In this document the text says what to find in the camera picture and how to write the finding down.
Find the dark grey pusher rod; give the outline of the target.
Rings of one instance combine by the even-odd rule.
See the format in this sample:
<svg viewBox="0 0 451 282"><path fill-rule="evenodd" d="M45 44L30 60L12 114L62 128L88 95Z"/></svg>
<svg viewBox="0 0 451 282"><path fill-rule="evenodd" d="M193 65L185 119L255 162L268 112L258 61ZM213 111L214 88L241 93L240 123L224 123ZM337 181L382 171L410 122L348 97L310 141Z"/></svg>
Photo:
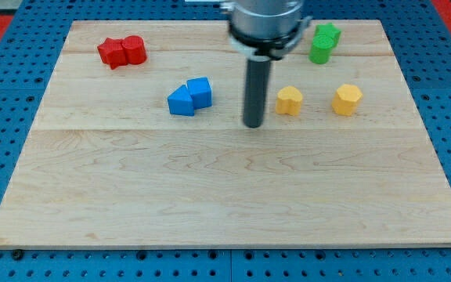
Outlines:
<svg viewBox="0 0 451 282"><path fill-rule="evenodd" d="M270 70L270 60L262 62L247 61L243 122L248 128L258 128L262 125Z"/></svg>

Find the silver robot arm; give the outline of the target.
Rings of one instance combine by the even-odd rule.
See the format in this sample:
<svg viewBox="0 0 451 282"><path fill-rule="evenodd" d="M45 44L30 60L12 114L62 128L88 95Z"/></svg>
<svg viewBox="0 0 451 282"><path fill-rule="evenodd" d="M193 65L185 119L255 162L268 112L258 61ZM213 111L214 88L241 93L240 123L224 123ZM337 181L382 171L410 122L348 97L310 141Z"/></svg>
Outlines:
<svg viewBox="0 0 451 282"><path fill-rule="evenodd" d="M282 60L303 38L312 17L303 0L223 1L229 40L246 58L243 123L258 128L264 120L273 61Z"/></svg>

